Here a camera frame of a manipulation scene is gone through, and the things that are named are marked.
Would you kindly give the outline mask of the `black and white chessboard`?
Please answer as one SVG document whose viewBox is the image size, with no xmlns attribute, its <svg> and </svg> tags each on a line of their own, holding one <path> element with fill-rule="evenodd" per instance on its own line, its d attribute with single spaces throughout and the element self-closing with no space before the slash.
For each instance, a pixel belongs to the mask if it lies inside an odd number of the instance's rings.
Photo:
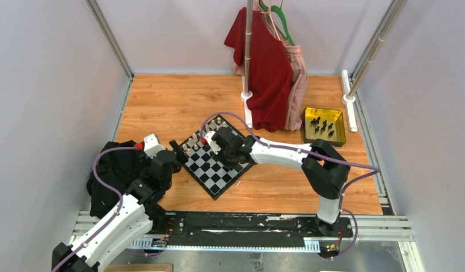
<svg viewBox="0 0 465 272">
<path fill-rule="evenodd" d="M 244 163 L 238 164 L 235 168 L 225 166 L 215 157 L 208 145 L 200 142 L 200 132 L 196 131 L 194 134 L 195 137 L 189 136 L 180 144 L 180 148 L 187 156 L 183 167 L 212 199 L 217 200 L 253 165 Z"/>
</svg>

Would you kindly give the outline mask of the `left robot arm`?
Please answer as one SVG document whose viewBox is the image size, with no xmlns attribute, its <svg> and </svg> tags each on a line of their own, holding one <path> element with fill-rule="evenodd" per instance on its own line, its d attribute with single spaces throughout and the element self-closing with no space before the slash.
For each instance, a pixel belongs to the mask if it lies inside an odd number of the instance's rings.
<svg viewBox="0 0 465 272">
<path fill-rule="evenodd" d="M 104 271 L 134 240 L 150 232 L 161 233 L 166 226 L 165 209 L 158 201 L 172 187 L 172 175 L 187 161 L 184 150 L 175 140 L 172 149 L 162 145 L 156 134 L 130 147 L 150 158 L 150 165 L 121 193 L 98 175 L 100 158 L 125 147 L 102 151 L 94 160 L 92 172 L 97 181 L 118 196 L 110 211 L 78 240 L 58 244 L 52 253 L 52 271 Z"/>
</svg>

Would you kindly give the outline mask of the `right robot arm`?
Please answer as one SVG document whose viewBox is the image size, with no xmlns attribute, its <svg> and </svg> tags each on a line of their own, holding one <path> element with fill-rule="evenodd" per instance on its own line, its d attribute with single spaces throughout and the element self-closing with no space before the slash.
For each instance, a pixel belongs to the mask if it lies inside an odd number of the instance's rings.
<svg viewBox="0 0 465 272">
<path fill-rule="evenodd" d="M 313 229 L 326 237 L 338 230 L 341 190 L 350 166 L 328 142 L 286 144 L 254 135 L 242 138 L 226 127 L 207 132 L 200 141 L 229 168 L 240 163 L 274 164 L 302 171 L 319 196 Z"/>
</svg>

